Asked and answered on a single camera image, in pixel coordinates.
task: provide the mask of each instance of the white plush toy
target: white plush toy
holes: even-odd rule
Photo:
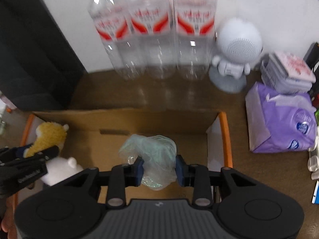
[[[249,63],[258,58],[263,48],[261,35],[251,23],[231,18],[217,32],[217,47],[222,56],[213,57],[212,65],[218,67],[221,76],[233,76],[238,80],[242,73],[250,73]]]
[[[83,171],[82,166],[78,165],[73,157],[69,159],[57,157],[47,161],[47,174],[41,180],[45,184],[53,186],[81,171]]]

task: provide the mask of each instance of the black cabinet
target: black cabinet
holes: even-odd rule
[[[84,72],[42,0],[0,0],[0,91],[19,109],[67,108]]]

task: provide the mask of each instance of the plastic bag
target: plastic bag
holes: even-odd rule
[[[158,135],[131,135],[119,150],[119,155],[133,164],[138,156],[144,160],[142,184],[158,191],[176,180],[176,145],[170,138]]]
[[[283,95],[256,83],[246,96],[246,110],[252,152],[303,151],[314,146],[317,124],[309,94]]]

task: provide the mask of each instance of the stuffed animal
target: stuffed animal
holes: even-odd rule
[[[37,135],[36,141],[30,148],[24,151],[23,157],[31,157],[35,153],[40,152],[44,149],[50,148],[52,146],[58,146],[60,152],[63,148],[66,132],[69,129],[69,125],[60,125],[55,122],[44,122],[41,123],[35,133]]]
[[[81,171],[83,171],[82,166],[78,165],[73,157],[69,159],[57,157],[47,161],[47,174],[41,180],[45,184],[53,186]]]

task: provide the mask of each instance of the yellow plush toy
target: yellow plush toy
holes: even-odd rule
[[[44,122],[41,123],[35,133],[37,135],[36,141],[33,145],[24,151],[23,157],[31,157],[35,153],[40,152],[44,149],[52,146],[58,146],[61,152],[65,139],[66,132],[69,129],[69,125],[60,125],[55,122]]]

